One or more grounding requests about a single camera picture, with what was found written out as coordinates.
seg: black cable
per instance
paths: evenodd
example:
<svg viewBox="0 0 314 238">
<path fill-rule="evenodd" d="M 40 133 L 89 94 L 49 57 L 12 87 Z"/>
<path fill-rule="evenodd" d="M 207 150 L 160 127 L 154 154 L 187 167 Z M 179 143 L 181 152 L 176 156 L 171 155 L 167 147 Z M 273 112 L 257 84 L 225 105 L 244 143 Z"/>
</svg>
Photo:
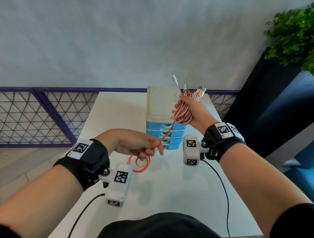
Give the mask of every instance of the black cable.
<svg viewBox="0 0 314 238">
<path fill-rule="evenodd" d="M 76 221 L 74 222 L 74 225 L 73 225 L 73 227 L 72 227 L 72 229 L 71 229 L 71 231 L 70 231 L 70 234 L 69 234 L 68 238 L 70 238 L 70 236 L 71 236 L 71 234 L 72 234 L 72 231 L 74 230 L 74 227 L 75 227 L 76 223 L 79 221 L 81 215 L 83 214 L 83 212 L 85 212 L 86 208 L 87 208 L 96 198 L 101 197 L 101 196 L 105 196 L 105 193 L 101 193 L 101 194 L 97 195 L 96 197 L 94 197 L 94 198 L 86 205 L 86 207 L 83 209 L 83 211 L 81 212 L 81 214 L 78 216 L 78 218 L 77 218 Z"/>
<path fill-rule="evenodd" d="M 226 193 L 226 197 L 227 197 L 227 231 L 228 231 L 228 235 L 229 235 L 229 238 L 230 238 L 230 233 L 229 233 L 229 198 L 228 198 L 228 194 L 227 194 L 227 191 L 226 191 L 226 188 L 225 188 L 225 185 L 224 183 L 222 182 L 222 179 L 220 178 L 218 172 L 214 169 L 213 166 L 211 166 L 207 161 L 205 161 L 204 159 L 201 159 L 201 161 L 204 161 L 206 164 L 208 164 L 214 171 L 215 173 L 217 174 L 217 176 L 219 177 L 221 183 L 222 183 L 222 186 L 224 187 L 224 190 L 225 190 L 225 193 Z"/>
</svg>

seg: bundle of cables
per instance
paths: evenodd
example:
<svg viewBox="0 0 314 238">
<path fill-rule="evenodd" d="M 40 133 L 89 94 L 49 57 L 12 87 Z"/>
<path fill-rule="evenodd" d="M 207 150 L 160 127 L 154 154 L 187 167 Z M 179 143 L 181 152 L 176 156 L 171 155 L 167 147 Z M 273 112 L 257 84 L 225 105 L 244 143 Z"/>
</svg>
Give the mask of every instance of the bundle of cables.
<svg viewBox="0 0 314 238">
<path fill-rule="evenodd" d="M 179 84 L 178 84 L 178 81 L 175 77 L 175 75 L 172 76 L 173 78 L 173 81 L 175 81 L 175 83 L 177 84 L 178 86 L 178 89 L 179 89 L 179 92 L 181 93 L 181 90 L 180 90 L 180 87 L 179 87 Z M 184 88 L 183 88 L 183 95 L 184 96 L 188 96 L 188 97 L 192 97 L 194 100 L 200 100 L 200 98 L 204 95 L 206 91 L 206 88 L 202 87 L 201 89 L 198 89 L 196 90 L 195 92 L 191 93 L 187 88 L 186 88 L 186 85 L 184 85 Z M 160 140 L 159 142 L 159 145 L 161 144 L 161 142 L 164 140 L 164 138 L 169 135 L 170 131 L 172 130 L 173 128 L 173 125 L 178 122 L 180 123 L 181 125 L 187 125 L 190 123 L 190 121 L 192 120 L 193 118 L 193 115 L 190 111 L 190 107 L 187 103 L 185 102 L 182 102 L 178 109 L 174 112 L 173 114 L 173 117 L 171 119 L 174 119 L 172 125 L 169 127 L 169 130 L 168 132 L 163 136 L 163 138 Z M 130 156 L 129 160 L 127 161 L 128 164 L 131 163 L 131 159 L 132 159 L 133 155 Z M 136 173 L 141 173 L 141 172 L 144 172 L 148 166 L 150 165 L 150 157 L 148 157 L 146 160 L 147 160 L 147 164 L 143 165 L 143 166 L 139 166 L 138 164 L 138 157 L 136 158 L 136 165 L 141 168 L 140 170 L 133 170 L 133 172 L 136 172 Z"/>
</svg>

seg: black shirt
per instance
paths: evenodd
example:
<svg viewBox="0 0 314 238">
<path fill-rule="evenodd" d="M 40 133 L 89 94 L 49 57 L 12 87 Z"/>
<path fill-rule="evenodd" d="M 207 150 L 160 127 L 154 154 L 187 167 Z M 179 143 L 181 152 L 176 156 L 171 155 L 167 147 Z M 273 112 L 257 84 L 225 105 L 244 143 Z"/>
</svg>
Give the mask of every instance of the black shirt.
<svg viewBox="0 0 314 238">
<path fill-rule="evenodd" d="M 271 229 L 270 238 L 313 237 L 314 204 L 299 204 L 285 211 Z M 0 225 L 0 237 L 20 238 L 6 226 Z M 131 221 L 116 221 L 100 232 L 98 238 L 220 238 L 194 217 L 181 213 L 158 213 Z"/>
</svg>

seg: wire mesh panel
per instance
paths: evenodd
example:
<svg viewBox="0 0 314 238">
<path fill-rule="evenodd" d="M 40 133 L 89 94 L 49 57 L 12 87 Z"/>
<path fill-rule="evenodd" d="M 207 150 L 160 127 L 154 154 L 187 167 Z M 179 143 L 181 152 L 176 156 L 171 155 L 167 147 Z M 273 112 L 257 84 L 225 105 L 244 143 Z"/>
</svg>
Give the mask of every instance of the wire mesh panel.
<svg viewBox="0 0 314 238">
<path fill-rule="evenodd" d="M 98 93 L 45 92 L 67 127 L 78 138 Z"/>
<path fill-rule="evenodd" d="M 236 95 L 209 95 L 209 97 L 222 120 L 236 99 Z"/>
<path fill-rule="evenodd" d="M 0 92 L 0 144 L 71 144 L 30 92 Z"/>
</svg>

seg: human arm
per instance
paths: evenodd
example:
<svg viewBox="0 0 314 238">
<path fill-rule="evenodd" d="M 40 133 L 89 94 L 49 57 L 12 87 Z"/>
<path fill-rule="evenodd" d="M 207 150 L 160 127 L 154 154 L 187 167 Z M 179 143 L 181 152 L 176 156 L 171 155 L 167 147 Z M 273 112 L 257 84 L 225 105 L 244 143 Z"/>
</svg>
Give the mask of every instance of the human arm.
<svg viewBox="0 0 314 238">
<path fill-rule="evenodd" d="M 218 122 L 201 101 L 181 95 L 180 98 L 190 106 L 193 114 L 190 124 L 203 135 L 209 126 Z M 220 165 L 265 237 L 269 237 L 274 223 L 283 212 L 297 204 L 311 203 L 279 170 L 244 144 L 238 143 L 229 148 L 220 159 Z"/>
<path fill-rule="evenodd" d="M 95 139 L 107 148 L 108 155 L 116 151 L 142 159 L 153 156 L 159 145 L 153 136 L 126 129 L 111 129 Z M 163 154 L 163 146 L 158 149 Z M 56 165 L 0 206 L 0 224 L 23 238 L 48 237 L 82 193 L 76 177 L 62 165 Z"/>
</svg>

